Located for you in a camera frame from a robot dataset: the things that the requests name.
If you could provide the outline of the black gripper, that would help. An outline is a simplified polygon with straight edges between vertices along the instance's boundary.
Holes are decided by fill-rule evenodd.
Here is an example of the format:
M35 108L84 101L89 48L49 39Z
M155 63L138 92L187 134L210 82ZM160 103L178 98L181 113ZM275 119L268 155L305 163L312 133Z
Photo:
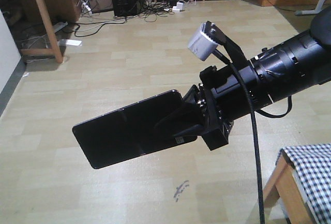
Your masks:
M200 89L193 85L183 97L184 104L162 118L154 129L165 139L202 135L212 151L229 143L234 120L249 114L250 108L244 89L229 66L220 70L209 66L200 72L200 79ZM204 100L210 130L202 134Z

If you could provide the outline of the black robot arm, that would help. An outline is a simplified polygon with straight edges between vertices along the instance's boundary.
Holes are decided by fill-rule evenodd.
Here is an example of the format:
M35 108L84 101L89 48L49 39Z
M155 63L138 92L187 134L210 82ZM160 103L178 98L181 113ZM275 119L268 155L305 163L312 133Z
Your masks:
M200 25L188 43L204 61L224 46L231 64L210 66L200 73L183 104L155 125L160 136L201 136L210 150L228 143L233 121L261 112L273 102L330 81L330 8L312 20L310 28L247 60L240 47L214 23Z

